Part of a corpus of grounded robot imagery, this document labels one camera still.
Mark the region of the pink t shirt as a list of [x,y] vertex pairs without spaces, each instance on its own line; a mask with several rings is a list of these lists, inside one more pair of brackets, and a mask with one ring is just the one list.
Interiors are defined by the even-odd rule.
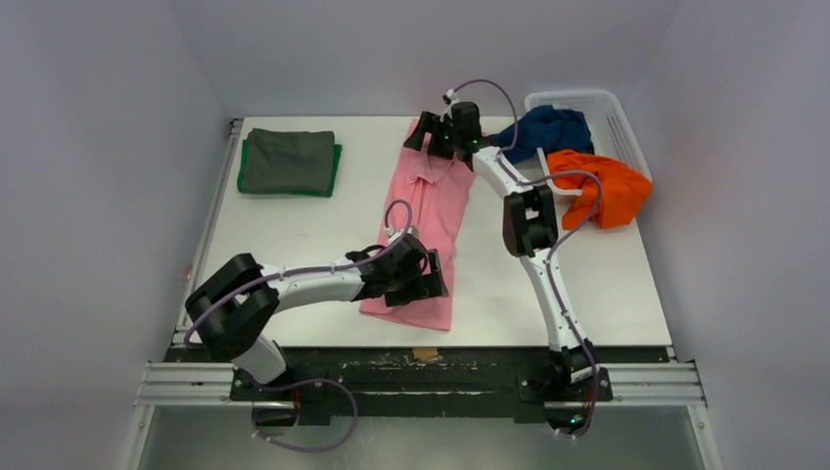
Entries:
[[362,314],[394,323],[447,331],[452,320],[455,280],[455,242],[470,199],[475,175],[463,163],[430,157],[401,148],[392,173],[386,202],[407,201],[412,224],[429,250],[438,252],[442,279],[448,294],[404,306],[390,307],[382,299],[369,299],[359,305]]

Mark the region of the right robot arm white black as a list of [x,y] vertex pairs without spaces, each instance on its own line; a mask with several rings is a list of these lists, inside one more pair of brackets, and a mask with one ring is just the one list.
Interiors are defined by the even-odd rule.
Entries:
[[546,382],[564,399],[587,384],[597,394],[600,367],[573,313],[558,262],[562,239],[552,188],[542,179],[523,178],[493,139],[484,136],[480,118],[479,107],[469,101],[451,104],[441,116],[424,111],[403,146],[461,162],[502,199],[503,243],[527,274],[544,320],[550,356]]

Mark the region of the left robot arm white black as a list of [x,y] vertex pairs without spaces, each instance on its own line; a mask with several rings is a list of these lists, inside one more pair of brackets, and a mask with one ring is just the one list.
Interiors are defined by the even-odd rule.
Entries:
[[447,295],[438,252],[412,234],[348,252],[327,265],[271,273],[252,255],[240,254],[185,301],[192,325],[184,343],[214,362],[236,365],[267,400],[280,400],[291,390],[292,374],[282,349],[264,334],[273,315],[327,302],[379,299],[397,307]]

